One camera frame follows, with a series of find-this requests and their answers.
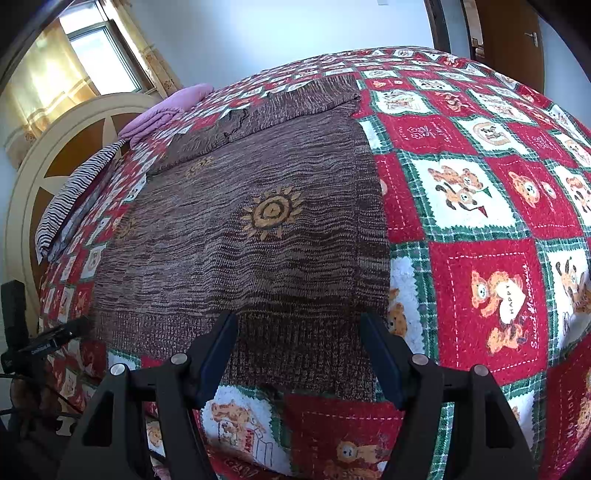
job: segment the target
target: black cable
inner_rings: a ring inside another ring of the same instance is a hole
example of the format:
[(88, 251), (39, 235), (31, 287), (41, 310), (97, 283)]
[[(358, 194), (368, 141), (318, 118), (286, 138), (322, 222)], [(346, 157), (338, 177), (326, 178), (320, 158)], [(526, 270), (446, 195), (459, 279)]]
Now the black cable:
[(49, 417), (49, 418), (54, 418), (54, 417), (70, 417), (71, 419), (80, 419), (80, 414), (79, 413), (69, 413), (66, 411), (60, 412), (60, 413), (48, 413), (46, 411), (43, 410), (39, 410), (37, 408), (5, 408), (4, 410), (0, 410), (0, 417), (4, 416), (4, 415), (10, 415), (12, 413), (20, 413), (20, 412), (26, 412), (26, 413), (32, 413), (33, 415), (39, 416), (39, 417)]
[(49, 385), (46, 382), (37, 380), (32, 377), (26, 377), (25, 375), (0, 374), (0, 378), (11, 378), (13, 380), (24, 380), (25, 382), (33, 383), (33, 384), (37, 385), (38, 387), (46, 387), (48, 390), (50, 390), (52, 393), (55, 393), (55, 395), (57, 395), (64, 402), (66, 402), (66, 404), (68, 404), (73, 410), (75, 410), (80, 415), (82, 415), (82, 411), (78, 407), (76, 407), (74, 404), (72, 404), (72, 402), (70, 402), (66, 397), (64, 397), (55, 388), (53, 388), (51, 385)]

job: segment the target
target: screw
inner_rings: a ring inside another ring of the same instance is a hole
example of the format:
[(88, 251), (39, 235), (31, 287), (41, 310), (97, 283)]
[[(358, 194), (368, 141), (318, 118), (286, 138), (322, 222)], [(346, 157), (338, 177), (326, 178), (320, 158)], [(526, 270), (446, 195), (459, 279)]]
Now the screw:
[(111, 367), (111, 375), (121, 375), (125, 372), (124, 364), (115, 364)]
[(174, 365), (182, 365), (187, 361), (187, 354), (186, 353), (175, 353), (172, 357), (170, 357), (170, 361)]
[(413, 355), (413, 363), (417, 365), (427, 365), (429, 363), (429, 358), (422, 353), (416, 353)]
[(474, 373), (476, 375), (480, 375), (481, 377), (485, 377), (488, 375), (488, 369), (484, 365), (475, 365)]

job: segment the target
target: door handle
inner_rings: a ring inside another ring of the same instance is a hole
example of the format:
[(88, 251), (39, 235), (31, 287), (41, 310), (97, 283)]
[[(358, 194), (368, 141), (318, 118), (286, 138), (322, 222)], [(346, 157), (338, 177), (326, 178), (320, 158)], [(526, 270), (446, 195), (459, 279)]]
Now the door handle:
[(536, 32), (532, 32), (532, 33), (525, 32), (525, 35), (527, 35), (528, 37), (531, 37), (534, 40), (534, 45), (536, 47), (539, 47), (540, 46), (538, 44), (538, 34)]

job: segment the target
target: sun motif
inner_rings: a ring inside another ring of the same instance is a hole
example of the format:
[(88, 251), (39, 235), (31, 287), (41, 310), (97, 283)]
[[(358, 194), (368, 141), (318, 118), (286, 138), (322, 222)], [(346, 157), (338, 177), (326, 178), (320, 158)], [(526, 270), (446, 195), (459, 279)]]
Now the sun motif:
[(254, 197), (254, 207), (242, 207), (247, 213), (241, 217), (241, 220), (247, 221), (242, 230), (248, 238), (259, 233), (261, 240), (273, 233), (277, 238), (282, 238), (283, 226), (294, 223), (301, 213), (300, 205), (303, 200), (300, 195), (301, 192), (293, 192), (293, 186), (283, 189), (279, 185), (272, 192)]

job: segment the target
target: white wall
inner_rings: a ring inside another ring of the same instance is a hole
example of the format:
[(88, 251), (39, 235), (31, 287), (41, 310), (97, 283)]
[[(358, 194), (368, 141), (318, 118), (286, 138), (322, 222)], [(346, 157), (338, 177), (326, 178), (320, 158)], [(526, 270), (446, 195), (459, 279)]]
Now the white wall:
[(183, 85), (222, 87), (262, 69), (354, 48), (433, 47), (423, 0), (133, 0), (149, 43)]
[(470, 42), (468, 40), (466, 17), (462, 9), (462, 0), (441, 0), (441, 7), (443, 8), (452, 53), (458, 57), (469, 59)]
[[(14, 169), (6, 152), (0, 146), (0, 284), (8, 281), (6, 272), (4, 270), (4, 228), (6, 224), (6, 215), (8, 211), (8, 201), (12, 194), (12, 187), (17, 176), (17, 171)], [(2, 309), (0, 308), (0, 353), (6, 351), (6, 339), (4, 338), (4, 323), (2, 321)], [(10, 408), (10, 397), (8, 389), (10, 380), (0, 378), (0, 410)]]
[(544, 94), (591, 128), (591, 82), (566, 43), (542, 18), (540, 33), (544, 47)]

